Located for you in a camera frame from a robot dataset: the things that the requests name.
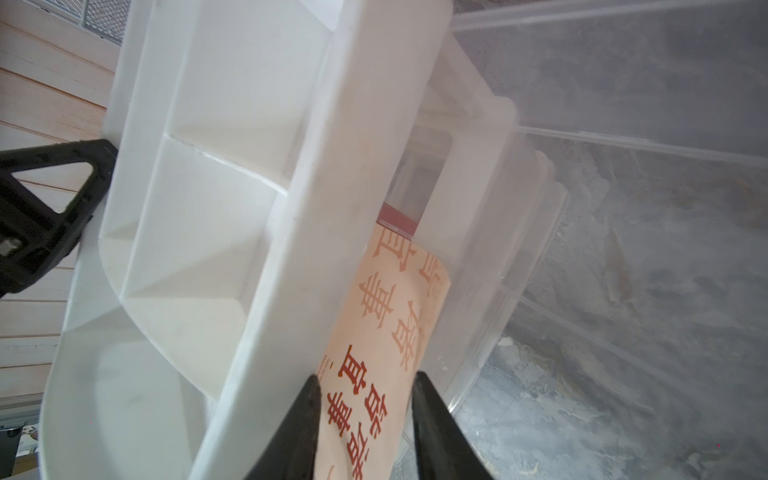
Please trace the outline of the white plastic drawer organizer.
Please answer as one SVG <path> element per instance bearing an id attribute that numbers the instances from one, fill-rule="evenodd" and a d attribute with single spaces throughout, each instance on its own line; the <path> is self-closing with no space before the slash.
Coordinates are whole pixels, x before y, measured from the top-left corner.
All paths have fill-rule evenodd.
<path id="1" fill-rule="evenodd" d="M 567 200 L 446 1 L 135 1 L 42 407 L 44 479 L 239 479 L 316 374 L 375 225 L 450 288 L 450 410 Z"/>

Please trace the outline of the beige postcard red characters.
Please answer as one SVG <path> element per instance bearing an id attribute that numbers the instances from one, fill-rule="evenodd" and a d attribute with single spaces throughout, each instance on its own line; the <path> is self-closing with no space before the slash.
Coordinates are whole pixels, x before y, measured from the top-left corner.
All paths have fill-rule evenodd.
<path id="1" fill-rule="evenodd" d="M 375 225 L 317 371 L 315 478 L 389 478 L 450 285 L 436 255 Z"/>

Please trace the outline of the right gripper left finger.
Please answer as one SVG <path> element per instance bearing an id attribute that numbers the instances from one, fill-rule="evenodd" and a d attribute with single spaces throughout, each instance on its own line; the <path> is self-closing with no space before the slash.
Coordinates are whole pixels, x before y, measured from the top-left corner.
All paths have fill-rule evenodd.
<path id="1" fill-rule="evenodd" d="M 311 480 L 314 478 L 321 388 L 310 375 L 246 480 Z"/>

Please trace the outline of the clear plastic drawer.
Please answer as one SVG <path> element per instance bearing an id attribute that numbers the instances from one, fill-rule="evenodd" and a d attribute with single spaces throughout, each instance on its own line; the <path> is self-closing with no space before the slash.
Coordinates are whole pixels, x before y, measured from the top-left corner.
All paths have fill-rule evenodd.
<path id="1" fill-rule="evenodd" d="M 767 475 L 767 5 L 458 1 L 568 197 L 456 421 L 495 479 Z"/>

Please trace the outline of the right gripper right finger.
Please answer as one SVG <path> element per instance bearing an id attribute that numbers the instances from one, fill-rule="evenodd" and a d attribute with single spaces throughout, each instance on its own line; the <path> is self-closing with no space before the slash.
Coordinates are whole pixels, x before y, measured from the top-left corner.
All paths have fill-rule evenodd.
<path id="1" fill-rule="evenodd" d="M 411 405 L 419 479 L 493 479 L 423 371 L 415 375 Z"/>

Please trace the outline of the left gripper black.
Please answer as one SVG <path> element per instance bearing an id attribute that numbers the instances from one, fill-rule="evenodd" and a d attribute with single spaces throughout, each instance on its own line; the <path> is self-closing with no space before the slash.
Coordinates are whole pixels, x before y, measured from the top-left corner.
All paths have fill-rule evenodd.
<path id="1" fill-rule="evenodd" d="M 6 150 L 1 153 L 1 294 L 34 285 L 78 245 L 109 191 L 118 149 L 107 139 Z M 91 172 L 61 212 L 14 177 L 17 172 L 87 164 Z"/>

